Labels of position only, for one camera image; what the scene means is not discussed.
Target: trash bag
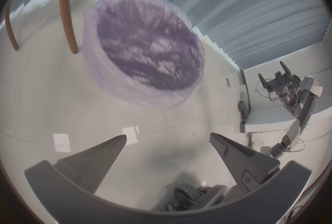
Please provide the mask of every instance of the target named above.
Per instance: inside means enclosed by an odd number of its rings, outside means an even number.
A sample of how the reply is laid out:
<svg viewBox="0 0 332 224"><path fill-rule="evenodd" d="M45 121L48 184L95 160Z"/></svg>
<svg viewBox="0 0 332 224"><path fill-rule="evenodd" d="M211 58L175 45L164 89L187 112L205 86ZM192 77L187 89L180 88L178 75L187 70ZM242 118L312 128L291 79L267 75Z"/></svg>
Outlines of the trash bag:
<svg viewBox="0 0 332 224"><path fill-rule="evenodd" d="M103 91L158 108L185 102L202 80L204 47L162 0L100 0L85 12L82 53Z"/></svg>

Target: white floor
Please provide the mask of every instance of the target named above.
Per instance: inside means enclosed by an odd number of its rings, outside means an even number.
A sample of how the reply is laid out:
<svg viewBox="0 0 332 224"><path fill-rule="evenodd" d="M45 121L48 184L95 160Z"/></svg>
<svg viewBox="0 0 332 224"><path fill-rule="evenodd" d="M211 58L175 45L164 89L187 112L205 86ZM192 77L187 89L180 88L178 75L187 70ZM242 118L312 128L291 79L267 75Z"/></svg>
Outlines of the white floor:
<svg viewBox="0 0 332 224"><path fill-rule="evenodd" d="M79 47L84 10L94 3L71 0ZM99 197L158 210L179 183L235 184L209 135L216 132L247 144L246 135L239 133L240 79L206 43L199 88L180 107L157 110L102 93L82 54L69 50L58 0L23 10L12 26L21 46L18 52L5 28L0 30L0 159L20 195L45 223L54 220L35 197L24 170L41 160L55 163L121 134L127 134L128 143L96 191ZM255 134L254 146L274 143L279 136ZM325 153L332 152L329 139L321 137L306 143L305 151L286 153L282 166L294 159L311 169L322 167L328 162Z"/></svg>

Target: wooden leg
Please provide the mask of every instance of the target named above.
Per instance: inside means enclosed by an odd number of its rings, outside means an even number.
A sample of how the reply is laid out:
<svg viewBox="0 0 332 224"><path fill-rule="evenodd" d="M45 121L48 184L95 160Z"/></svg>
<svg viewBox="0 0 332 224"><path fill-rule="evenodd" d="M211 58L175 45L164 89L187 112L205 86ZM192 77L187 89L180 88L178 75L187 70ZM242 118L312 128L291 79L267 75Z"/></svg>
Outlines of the wooden leg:
<svg viewBox="0 0 332 224"><path fill-rule="evenodd" d="M63 29L64 33L66 34L70 50L72 53L77 53L78 47L75 39L73 23L71 20L70 2L69 0L59 0L59 3L60 3L60 14L63 24Z"/></svg>
<svg viewBox="0 0 332 224"><path fill-rule="evenodd" d="M9 18L9 5L6 9L6 13L5 13L5 23L6 23L6 30L7 30L7 34L9 37L9 40L14 48L14 50L18 51L19 50L19 45L15 39L13 30L12 30L12 26L10 24L10 18Z"/></svg>

